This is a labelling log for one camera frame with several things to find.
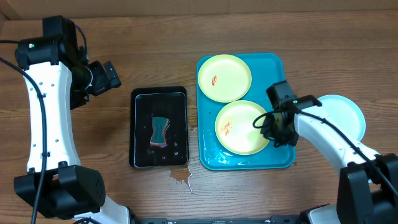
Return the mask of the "light blue plate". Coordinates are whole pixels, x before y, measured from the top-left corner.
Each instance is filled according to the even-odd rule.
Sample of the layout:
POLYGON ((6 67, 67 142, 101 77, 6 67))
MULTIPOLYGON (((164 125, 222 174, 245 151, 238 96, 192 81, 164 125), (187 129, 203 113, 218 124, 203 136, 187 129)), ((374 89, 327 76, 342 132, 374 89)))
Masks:
POLYGON ((360 141, 366 132, 366 120, 359 106, 341 95, 324 95, 318 98, 322 107, 352 138, 360 141))

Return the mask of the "orange green sponge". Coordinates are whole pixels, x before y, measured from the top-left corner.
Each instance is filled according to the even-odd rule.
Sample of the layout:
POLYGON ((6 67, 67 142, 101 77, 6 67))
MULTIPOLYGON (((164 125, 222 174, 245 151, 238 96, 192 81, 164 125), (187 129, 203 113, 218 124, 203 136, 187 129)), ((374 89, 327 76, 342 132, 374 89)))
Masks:
POLYGON ((165 134, 169 123, 169 119, 165 117, 152 118, 152 136, 149 143, 151 146, 165 147, 167 145, 165 134))

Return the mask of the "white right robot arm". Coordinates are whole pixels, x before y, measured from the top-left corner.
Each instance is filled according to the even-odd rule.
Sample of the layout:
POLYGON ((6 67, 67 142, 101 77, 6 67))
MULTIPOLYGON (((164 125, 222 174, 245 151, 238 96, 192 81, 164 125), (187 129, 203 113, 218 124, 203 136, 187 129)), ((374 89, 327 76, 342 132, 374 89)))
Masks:
POLYGON ((381 155, 348 136, 314 96, 273 100, 252 125, 275 147, 312 143, 338 171, 337 203, 302 212, 298 223, 397 223, 397 155, 381 155))

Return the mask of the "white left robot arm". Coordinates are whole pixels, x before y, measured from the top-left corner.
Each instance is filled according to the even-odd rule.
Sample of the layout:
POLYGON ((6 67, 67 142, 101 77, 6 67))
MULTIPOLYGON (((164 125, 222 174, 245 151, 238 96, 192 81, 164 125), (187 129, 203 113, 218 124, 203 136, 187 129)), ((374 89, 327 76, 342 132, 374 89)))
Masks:
POLYGON ((130 210, 106 195, 104 180, 81 165, 71 111, 121 85, 110 62, 89 63, 75 37, 46 35, 19 42, 17 67, 29 91, 31 147, 16 194, 33 216, 75 223, 131 223, 130 210))

